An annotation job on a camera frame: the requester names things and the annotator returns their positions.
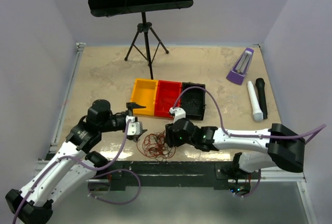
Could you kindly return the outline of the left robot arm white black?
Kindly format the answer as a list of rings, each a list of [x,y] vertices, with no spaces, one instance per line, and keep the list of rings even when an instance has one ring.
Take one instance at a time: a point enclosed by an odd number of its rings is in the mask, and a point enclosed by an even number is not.
[[[92,148],[104,132],[123,131],[125,140],[136,142],[145,132],[133,114],[140,107],[128,102],[126,111],[113,114],[109,101],[94,101],[47,165],[20,190],[11,189],[6,194],[14,221],[47,223],[54,207],[68,194],[93,177],[103,178],[116,159],[108,161]]]

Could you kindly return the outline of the red plastic bin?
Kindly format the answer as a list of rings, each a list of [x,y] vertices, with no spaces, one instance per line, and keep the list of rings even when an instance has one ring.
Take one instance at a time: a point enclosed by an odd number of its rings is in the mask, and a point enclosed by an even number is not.
[[[159,80],[156,92],[154,116],[161,118],[169,118],[169,113],[176,99],[182,91],[182,83],[176,81]]]

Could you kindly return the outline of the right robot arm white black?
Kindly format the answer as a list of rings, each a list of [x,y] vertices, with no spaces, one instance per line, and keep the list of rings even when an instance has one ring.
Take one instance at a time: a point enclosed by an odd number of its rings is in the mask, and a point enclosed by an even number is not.
[[[188,144],[204,152],[239,150],[231,166],[235,178],[242,179],[256,170],[279,167],[293,173],[303,172],[305,140],[282,124],[257,131],[198,127],[182,118],[165,126],[169,147]]]

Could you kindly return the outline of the black plastic bin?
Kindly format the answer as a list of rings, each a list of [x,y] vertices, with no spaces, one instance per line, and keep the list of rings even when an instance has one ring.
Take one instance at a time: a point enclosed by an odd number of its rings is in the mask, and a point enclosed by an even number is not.
[[[190,120],[203,120],[205,113],[205,91],[190,89],[186,91],[180,100],[181,108],[186,112],[186,118]]]

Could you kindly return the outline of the yellow plastic bin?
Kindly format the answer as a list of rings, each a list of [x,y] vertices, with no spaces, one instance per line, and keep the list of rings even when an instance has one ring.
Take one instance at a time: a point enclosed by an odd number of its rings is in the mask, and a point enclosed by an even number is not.
[[[135,115],[154,116],[157,89],[157,80],[142,78],[135,80],[130,101],[145,106],[145,108],[134,109]]]

